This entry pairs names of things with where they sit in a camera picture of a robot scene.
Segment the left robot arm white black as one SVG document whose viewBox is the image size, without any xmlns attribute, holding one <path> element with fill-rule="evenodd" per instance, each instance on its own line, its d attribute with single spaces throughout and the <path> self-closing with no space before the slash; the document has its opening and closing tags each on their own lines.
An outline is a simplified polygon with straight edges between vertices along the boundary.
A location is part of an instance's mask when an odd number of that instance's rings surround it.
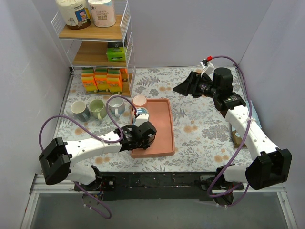
<svg viewBox="0 0 305 229">
<path fill-rule="evenodd" d="M 156 133 L 156 128 L 147 121 L 140 126 L 117 128 L 100 136 L 101 140 L 88 138 L 65 142 L 61 137 L 55 138 L 39 156 L 45 183 L 55 185 L 70 180 L 96 191 L 101 187 L 101 178 L 93 168 L 80 165 L 81 161 L 106 153 L 147 149 L 154 142 Z"/>
</svg>

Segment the green mug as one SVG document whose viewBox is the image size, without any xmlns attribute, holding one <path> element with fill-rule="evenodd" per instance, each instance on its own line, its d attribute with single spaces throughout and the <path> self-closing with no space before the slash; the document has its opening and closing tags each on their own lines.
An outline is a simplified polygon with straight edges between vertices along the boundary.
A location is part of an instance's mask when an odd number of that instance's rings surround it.
<svg viewBox="0 0 305 229">
<path fill-rule="evenodd" d="M 102 121 L 107 115 L 105 104 L 103 100 L 100 99 L 91 101 L 89 104 L 89 110 L 91 111 L 93 117 L 99 121 Z"/>
</svg>

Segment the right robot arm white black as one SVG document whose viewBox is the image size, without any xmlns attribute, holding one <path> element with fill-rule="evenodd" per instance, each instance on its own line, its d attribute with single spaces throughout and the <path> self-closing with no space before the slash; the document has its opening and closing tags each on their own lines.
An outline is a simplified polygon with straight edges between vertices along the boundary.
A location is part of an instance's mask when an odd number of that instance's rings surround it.
<svg viewBox="0 0 305 229">
<path fill-rule="evenodd" d="M 260 190 L 284 183 L 288 179 L 292 154 L 288 149 L 280 149 L 257 122 L 250 118 L 250 106 L 233 92 L 231 70 L 220 67 L 213 73 L 213 78 L 210 78 L 206 73 L 192 71 L 173 91 L 193 98 L 202 95 L 212 98 L 215 108 L 242 137 L 241 145 L 249 150 L 252 163 L 249 166 L 238 166 L 229 162 L 218 168 L 211 186 L 216 184 L 225 190 L 236 182 L 247 183 L 251 188 Z"/>
</svg>

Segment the dark teal mug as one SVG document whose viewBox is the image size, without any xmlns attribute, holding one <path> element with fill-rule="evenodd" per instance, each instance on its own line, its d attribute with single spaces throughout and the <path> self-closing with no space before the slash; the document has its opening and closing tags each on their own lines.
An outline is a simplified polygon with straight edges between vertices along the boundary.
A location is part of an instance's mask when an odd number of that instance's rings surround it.
<svg viewBox="0 0 305 229">
<path fill-rule="evenodd" d="M 87 122 L 91 116 L 91 113 L 83 101 L 76 101 L 71 105 L 72 113 L 83 122 Z"/>
</svg>

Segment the light blue white mug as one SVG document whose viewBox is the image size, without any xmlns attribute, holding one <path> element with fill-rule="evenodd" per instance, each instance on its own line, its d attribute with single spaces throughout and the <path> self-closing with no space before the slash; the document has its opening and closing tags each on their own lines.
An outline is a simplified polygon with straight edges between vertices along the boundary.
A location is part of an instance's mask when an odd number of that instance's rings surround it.
<svg viewBox="0 0 305 229">
<path fill-rule="evenodd" d="M 108 107 L 115 117 L 119 117 L 125 112 L 124 99 L 118 95 L 113 95 L 108 100 Z"/>
</svg>

